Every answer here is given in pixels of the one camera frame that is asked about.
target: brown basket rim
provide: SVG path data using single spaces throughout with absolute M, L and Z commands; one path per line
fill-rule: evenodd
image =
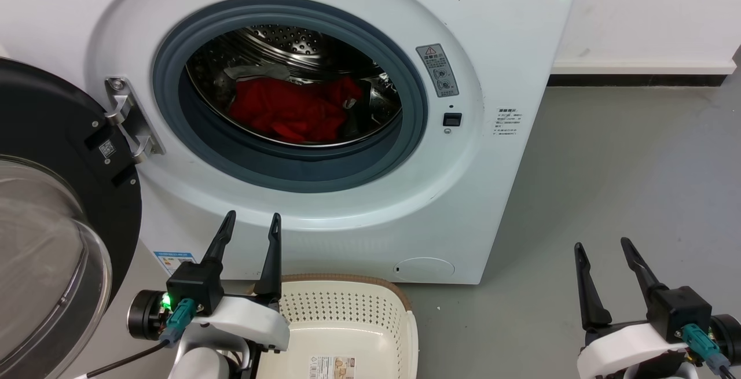
M 342 282 L 359 282 L 359 284 L 371 284 L 382 286 L 386 289 L 391 289 L 394 294 L 399 297 L 402 301 L 405 311 L 412 310 L 412 304 L 409 298 L 404 294 L 402 289 L 397 287 L 392 282 L 386 281 L 378 277 L 360 276 L 351 274 L 291 274 L 283 275 L 281 282 L 300 282 L 300 281 L 342 281 Z

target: laundry basket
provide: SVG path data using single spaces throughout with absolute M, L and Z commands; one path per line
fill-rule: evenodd
M 417 329 L 391 282 L 343 274 L 283 277 L 288 352 L 262 355 L 258 379 L 415 379 Z

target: qr code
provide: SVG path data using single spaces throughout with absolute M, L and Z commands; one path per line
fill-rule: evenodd
M 116 148 L 113 147 L 110 139 L 98 146 L 98 150 L 100 150 L 100 153 L 103 154 L 105 159 L 108 159 L 112 154 L 116 153 Z

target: red clothing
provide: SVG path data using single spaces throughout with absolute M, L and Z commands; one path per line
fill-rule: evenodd
M 362 89 L 349 76 L 303 86 L 256 78 L 236 83 L 228 113 L 239 123 L 289 142 L 322 142 L 337 139 L 337 129 L 347 119 L 342 104 L 362 98 Z

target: metal hinge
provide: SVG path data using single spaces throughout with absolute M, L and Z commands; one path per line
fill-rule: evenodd
M 105 92 L 112 108 L 106 112 L 105 118 L 124 132 L 134 162 L 142 163 L 152 154 L 164 154 L 164 147 L 159 144 L 157 134 L 126 79 L 121 76 L 106 78 Z

